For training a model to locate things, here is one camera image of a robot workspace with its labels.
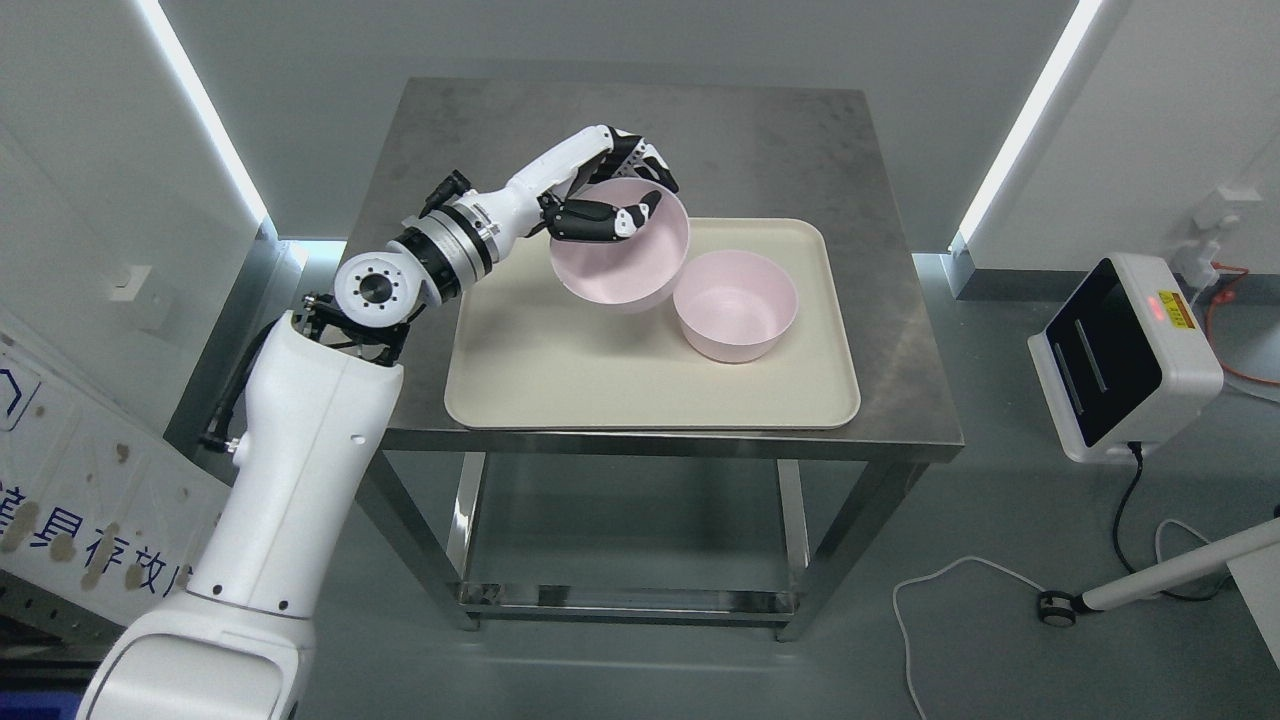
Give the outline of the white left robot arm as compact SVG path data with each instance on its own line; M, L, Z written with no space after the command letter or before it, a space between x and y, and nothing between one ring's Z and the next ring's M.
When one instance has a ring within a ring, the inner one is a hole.
M244 366L237 477L187 587L104 657L81 719L291 719L314 667L314 611L342 524L399 397L408 322L488 273L498 249L452 172L380 252L349 258Z

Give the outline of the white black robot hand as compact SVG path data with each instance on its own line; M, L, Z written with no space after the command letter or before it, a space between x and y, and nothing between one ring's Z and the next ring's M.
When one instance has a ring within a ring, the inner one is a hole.
M493 224L502 240L524 238L550 227L547 214L558 211L585 188L622 177L650 181L672 193L680 191L654 143L641 135L598 124L547 150L499 190L471 192L462 204Z

